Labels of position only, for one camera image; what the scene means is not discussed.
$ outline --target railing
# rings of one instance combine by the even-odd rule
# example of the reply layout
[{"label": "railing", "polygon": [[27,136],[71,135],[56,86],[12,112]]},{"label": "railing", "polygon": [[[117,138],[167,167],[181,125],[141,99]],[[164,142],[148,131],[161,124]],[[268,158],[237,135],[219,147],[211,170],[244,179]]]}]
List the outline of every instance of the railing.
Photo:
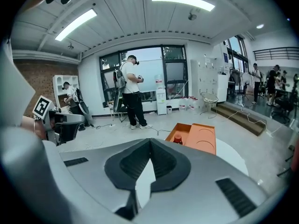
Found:
[{"label": "railing", "polygon": [[299,60],[299,47],[279,47],[264,50],[255,50],[257,60],[292,59]]}]

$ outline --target wooden platform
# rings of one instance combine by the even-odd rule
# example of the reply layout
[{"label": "wooden platform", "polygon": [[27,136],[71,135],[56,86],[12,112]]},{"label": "wooden platform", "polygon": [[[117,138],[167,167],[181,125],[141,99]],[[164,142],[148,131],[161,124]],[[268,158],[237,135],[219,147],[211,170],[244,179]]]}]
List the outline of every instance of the wooden platform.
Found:
[{"label": "wooden platform", "polygon": [[[235,108],[232,105],[229,105],[227,103],[221,103],[217,104],[217,107],[211,108],[212,111],[217,112],[217,114],[224,116],[225,118],[228,118],[232,114],[236,113],[237,111],[241,110],[240,108]],[[250,114],[248,116],[249,120],[251,122],[257,122],[255,124],[250,123],[247,118],[247,113],[245,112],[238,112],[237,114],[233,115],[229,118],[229,120],[235,122],[236,124],[242,126],[243,128],[247,129],[248,131],[252,132],[256,136],[259,136],[264,129],[266,128],[266,125],[262,122],[257,122],[259,120],[263,121],[264,123],[267,123],[266,120],[261,119],[260,117]]]}]

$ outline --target ceiling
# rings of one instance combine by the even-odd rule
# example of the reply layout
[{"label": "ceiling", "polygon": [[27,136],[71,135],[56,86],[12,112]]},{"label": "ceiling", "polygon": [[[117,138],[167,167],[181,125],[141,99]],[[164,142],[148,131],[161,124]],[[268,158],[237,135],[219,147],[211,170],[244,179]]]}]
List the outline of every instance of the ceiling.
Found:
[{"label": "ceiling", "polygon": [[[253,36],[288,26],[271,0],[205,0],[211,11],[151,0],[59,0],[45,2],[16,17],[12,48],[83,57],[120,43],[161,38],[184,38],[217,44],[249,31]],[[64,27],[93,8],[97,16],[78,27],[61,42],[55,37]],[[197,19],[188,20],[189,13]],[[263,29],[256,29],[259,24]]]}]

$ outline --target glass wall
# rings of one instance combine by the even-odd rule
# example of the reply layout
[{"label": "glass wall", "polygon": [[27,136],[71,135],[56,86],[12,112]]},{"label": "glass wall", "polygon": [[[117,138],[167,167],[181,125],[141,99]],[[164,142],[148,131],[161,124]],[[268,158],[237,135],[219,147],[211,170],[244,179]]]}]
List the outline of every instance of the glass wall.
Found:
[{"label": "glass wall", "polygon": [[[240,72],[240,77],[244,72],[248,72],[248,59],[244,40],[240,36],[234,36],[227,39],[226,46],[228,48],[229,57],[233,57],[232,62],[235,70]],[[238,93],[243,93],[244,88],[236,84],[235,90]]]},{"label": "glass wall", "polygon": [[184,46],[154,46],[135,48],[100,57],[101,79],[105,101],[113,101],[115,87],[113,72],[125,62],[129,55],[135,55],[139,65],[135,67],[136,75],[141,75],[143,83],[138,87],[142,101],[156,100],[156,75],[164,78],[167,98],[180,98],[188,95],[187,62]]}]

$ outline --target white wall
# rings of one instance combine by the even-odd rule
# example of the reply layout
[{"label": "white wall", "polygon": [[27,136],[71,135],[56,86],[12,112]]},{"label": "white wall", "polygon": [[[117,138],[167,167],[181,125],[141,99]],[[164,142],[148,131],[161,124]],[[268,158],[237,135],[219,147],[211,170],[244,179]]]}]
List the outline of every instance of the white wall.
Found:
[{"label": "white wall", "polygon": [[[91,115],[105,115],[110,114],[108,108],[103,108],[102,103],[105,101],[101,77],[100,77],[100,62],[99,57],[104,56],[119,50],[131,49],[142,46],[151,45],[185,45],[186,56],[187,56],[187,66],[188,66],[188,88],[189,95],[191,95],[191,74],[190,74],[190,60],[197,59],[204,54],[207,57],[214,57],[219,60],[219,62],[224,62],[223,52],[227,53],[226,47],[222,44],[216,45],[215,47],[203,43],[195,42],[183,39],[152,39],[144,41],[135,41],[127,44],[121,44],[114,47],[107,48],[96,54],[93,54],[82,60],[81,64],[78,66],[79,70],[79,82],[80,88],[84,101],[89,106]],[[172,108],[178,108],[179,99],[168,100],[167,105],[171,105]],[[153,102],[143,102],[143,111],[153,111],[157,108],[156,101]]]},{"label": "white wall", "polygon": [[[279,47],[299,47],[299,40],[296,34],[290,29],[278,30],[271,33],[258,35],[254,41],[247,40],[245,43],[248,59],[255,60],[254,50],[271,49]],[[299,68],[299,60],[288,59],[273,59],[273,60],[258,60],[257,64],[261,66],[274,66],[276,64],[283,67]]]},{"label": "white wall", "polygon": [[254,57],[254,54],[253,54],[250,39],[245,37],[243,40],[244,40],[244,45],[245,45],[245,49],[246,49],[246,52],[247,52],[249,72],[251,72],[251,71],[254,70],[253,69],[253,63],[255,63],[256,60],[255,60],[255,57]]},{"label": "white wall", "polygon": [[91,115],[104,113],[104,94],[100,78],[99,59],[89,56],[82,60],[78,66],[79,84],[83,99],[89,107]]}]

